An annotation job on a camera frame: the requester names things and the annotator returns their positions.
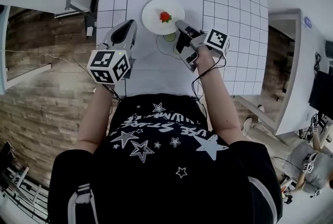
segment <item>person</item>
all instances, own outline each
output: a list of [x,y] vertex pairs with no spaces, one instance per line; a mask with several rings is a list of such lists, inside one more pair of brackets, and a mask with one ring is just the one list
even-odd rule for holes
[[[215,62],[205,46],[198,54],[203,74]],[[281,189],[266,147],[242,135],[218,70],[201,83],[213,132],[194,98],[155,94],[121,99],[106,137],[113,95],[99,85],[75,149],[54,161],[50,223],[277,223]]]
[[[294,133],[272,137],[263,132],[262,123],[252,127],[252,119],[248,118],[243,125],[243,135],[254,142],[266,145],[273,164],[297,182],[293,192],[303,190],[311,196],[317,196],[324,188],[333,189],[333,156],[320,148],[319,135],[313,133],[313,148],[306,140]],[[308,154],[318,152],[311,173],[303,172],[303,164]]]

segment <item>metal stand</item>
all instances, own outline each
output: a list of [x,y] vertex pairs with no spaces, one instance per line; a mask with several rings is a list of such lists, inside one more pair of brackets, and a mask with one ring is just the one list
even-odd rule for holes
[[75,7],[74,5],[71,4],[71,1],[72,0],[66,0],[66,7],[65,7],[65,10],[69,10],[70,8],[83,14],[83,15],[86,15],[88,17],[91,17],[93,18],[95,21],[97,21],[97,19],[90,13],[90,12],[85,12],[85,11],[82,11],[80,10],[79,8]]

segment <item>wire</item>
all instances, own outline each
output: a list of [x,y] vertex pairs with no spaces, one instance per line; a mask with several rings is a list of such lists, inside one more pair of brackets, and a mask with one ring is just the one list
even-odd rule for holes
[[278,156],[274,156],[274,157],[272,157],[272,158],[273,158],[273,159],[284,160],[284,161],[288,162],[290,165],[294,166],[295,168],[299,169],[299,170],[302,172],[302,170],[301,170],[298,166],[295,166],[294,164],[292,164],[292,163],[289,162],[288,160],[282,159],[281,157],[278,157]]
[[315,57],[316,57],[316,61],[314,63],[313,71],[314,71],[314,75],[317,76],[317,72],[319,71],[319,63],[321,62],[322,57],[318,52],[316,52]]
[[[22,52],[22,53],[41,53],[41,54],[48,55],[48,56],[50,56],[50,57],[52,57],[52,58],[55,58],[55,59],[64,60],[65,62],[67,62],[67,63],[69,63],[69,64],[74,64],[74,63],[69,62],[67,59],[64,59],[64,58],[62,58],[62,57],[53,56],[53,55],[51,55],[51,54],[49,54],[49,53],[41,52],[41,51],[21,51],[21,50],[9,50],[9,49],[0,50],[0,51],[7,51],[7,52]],[[82,54],[82,53],[91,54],[90,52],[76,52],[76,53],[80,53],[80,54]],[[81,65],[80,65],[80,64],[79,64],[74,58],[73,58],[73,61],[75,61],[75,63],[76,63],[79,67],[81,67],[82,70],[84,70],[84,71],[90,76],[91,79],[93,79],[92,76],[90,75],[90,73],[89,73],[89,72],[88,72],[83,66],[81,66]],[[120,102],[121,98],[119,97],[119,95],[117,94],[117,92],[114,91],[114,90],[112,90],[112,89],[109,89],[105,84],[103,84],[103,86],[104,86],[105,88],[107,88],[110,92],[113,93],[113,95],[117,98],[117,100],[118,100],[118,105],[119,105],[119,102]]]
[[[224,59],[224,65],[223,66],[217,66],[217,67],[215,67],[219,62],[220,62],[220,60],[221,60],[221,58],[223,57],[223,59]],[[206,117],[206,120],[207,120],[207,111],[206,111],[206,108],[205,108],[205,106],[200,102],[200,99],[202,98],[202,96],[200,97],[200,98],[198,98],[198,96],[197,96],[197,93],[196,93],[196,91],[195,91],[195,88],[194,88],[194,83],[197,81],[197,80],[200,80],[200,78],[201,77],[203,77],[203,76],[205,76],[207,73],[209,73],[211,70],[214,70],[214,69],[218,69],[218,68],[223,68],[223,67],[225,67],[226,66],[226,63],[227,63],[227,61],[226,61],[226,59],[224,58],[224,56],[223,55],[221,55],[220,57],[219,57],[219,60],[212,66],[212,67],[210,67],[209,69],[207,69],[206,71],[204,71],[203,73],[201,73],[193,82],[192,82],[192,91],[193,91],[193,93],[194,93],[194,95],[196,96],[196,100],[202,105],[202,107],[203,107],[203,110],[204,110],[204,115],[205,115],[205,117]]]
[[7,52],[22,52],[22,53],[41,53],[41,54],[49,55],[50,57],[55,58],[55,59],[64,60],[67,63],[71,63],[71,62],[69,62],[68,60],[66,60],[64,58],[56,57],[56,56],[53,56],[53,55],[51,55],[49,53],[46,53],[46,52],[40,52],[40,51],[19,51],[19,50],[9,50],[9,49],[5,49],[5,50],[2,50],[2,51],[7,51]]

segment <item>black monitor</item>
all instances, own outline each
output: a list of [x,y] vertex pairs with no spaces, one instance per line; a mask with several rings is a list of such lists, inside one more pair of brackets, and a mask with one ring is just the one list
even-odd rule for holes
[[333,76],[318,71],[313,81],[310,106],[333,120]]

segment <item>star print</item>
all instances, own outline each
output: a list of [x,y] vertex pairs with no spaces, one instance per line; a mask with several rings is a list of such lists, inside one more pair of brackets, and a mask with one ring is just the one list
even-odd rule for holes
[[121,136],[113,139],[111,142],[116,142],[116,141],[121,141],[121,148],[124,149],[125,145],[127,144],[127,142],[131,139],[138,139],[137,136],[133,135],[134,132],[130,132],[130,133],[125,133],[124,131],[121,131]]
[[217,135],[212,135],[208,140],[193,135],[193,137],[201,144],[197,151],[206,151],[213,160],[216,160],[216,152],[226,150],[229,147],[217,144]]
[[183,178],[185,175],[187,175],[186,168],[178,167],[178,171],[176,172],[176,174],[179,175],[180,178]]
[[177,138],[171,138],[171,142],[170,142],[170,144],[173,144],[173,147],[174,148],[176,148],[176,146],[178,145],[178,144],[181,144],[181,142],[179,142],[179,137],[177,137]]
[[159,103],[158,105],[156,105],[156,104],[153,103],[153,106],[155,107],[155,109],[153,110],[153,112],[157,111],[157,112],[161,113],[161,111],[165,110],[164,108],[162,108],[162,102]]
[[142,163],[146,161],[147,154],[154,154],[155,152],[147,147],[148,140],[144,141],[142,144],[138,144],[135,141],[131,141],[133,146],[135,147],[134,151],[130,154],[130,156],[139,156]]
[[160,144],[159,142],[157,142],[157,143],[154,143],[154,145],[155,145],[155,148],[158,148],[158,149],[160,149],[160,146],[161,146],[161,144]]

